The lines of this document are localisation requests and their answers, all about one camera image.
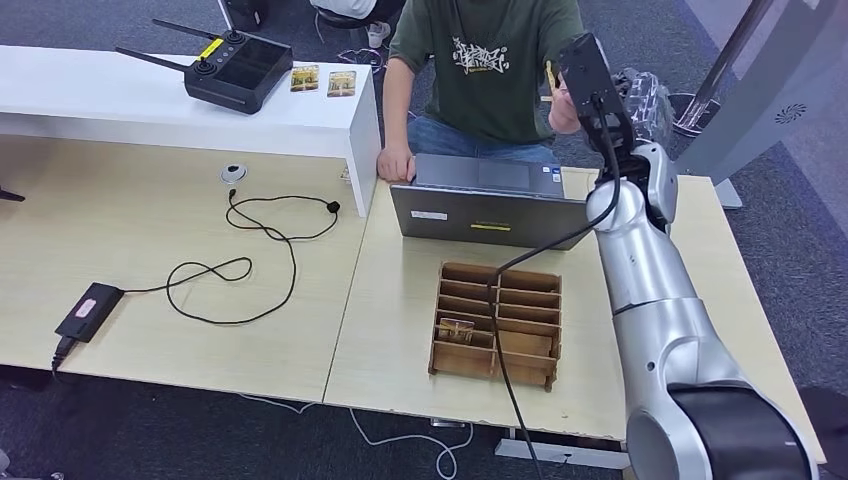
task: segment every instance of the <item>laptop lid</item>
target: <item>laptop lid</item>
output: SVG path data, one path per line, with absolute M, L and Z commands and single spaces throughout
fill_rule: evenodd
M 419 185 L 390 191 L 408 237 L 536 248 L 587 223 L 586 203 L 577 200 Z M 554 249 L 568 250 L 586 233 Z

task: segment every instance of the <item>yellow label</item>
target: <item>yellow label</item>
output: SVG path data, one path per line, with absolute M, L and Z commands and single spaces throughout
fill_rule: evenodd
M 204 50 L 203 53 L 197 56 L 197 59 L 201 60 L 204 58 L 209 58 L 209 55 L 215 53 L 215 49 L 218 48 L 218 46 L 220 46 L 222 43 L 224 43 L 224 40 L 216 38 L 212 41 L 212 43 L 209 44 L 208 47 L 206 47 L 206 50 Z
M 479 223 L 472 223 L 471 228 L 477 228 L 480 230 L 499 230 L 501 232 L 509 232 L 512 230 L 512 227 L 503 227 L 500 225 L 480 225 Z

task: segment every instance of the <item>graphic print on shirt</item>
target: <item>graphic print on shirt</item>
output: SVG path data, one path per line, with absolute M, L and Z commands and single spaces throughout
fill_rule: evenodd
M 507 47 L 487 50 L 479 45 L 465 44 L 453 37 L 453 61 L 455 65 L 465 69 L 465 74 L 475 72 L 496 71 L 504 73 L 509 70 L 509 60 L 506 59 Z

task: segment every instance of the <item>wooden compartment divider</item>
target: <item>wooden compartment divider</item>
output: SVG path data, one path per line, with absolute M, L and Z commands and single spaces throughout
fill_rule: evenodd
M 430 351 L 431 374 L 501 377 L 486 301 L 486 283 L 495 271 L 480 265 L 442 264 Z M 561 354 L 561 288 L 559 276 L 517 270 L 504 272 L 492 286 L 501 348 L 512 381 L 541 385 L 551 391 Z M 454 343 L 439 336 L 440 331 L 455 328 L 451 324 L 457 321 L 463 326 L 474 325 L 470 335 L 463 337 L 468 343 Z

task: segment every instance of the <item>person's hand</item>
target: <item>person's hand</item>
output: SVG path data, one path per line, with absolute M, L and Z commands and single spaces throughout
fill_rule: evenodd
M 574 133 L 580 130 L 580 120 L 577 118 L 577 109 L 574 107 L 562 74 L 559 76 L 559 84 L 560 87 L 551 92 L 553 99 L 548 122 L 557 133 Z
M 415 176 L 415 157 L 409 145 L 386 145 L 377 157 L 377 173 L 389 182 L 411 182 Z

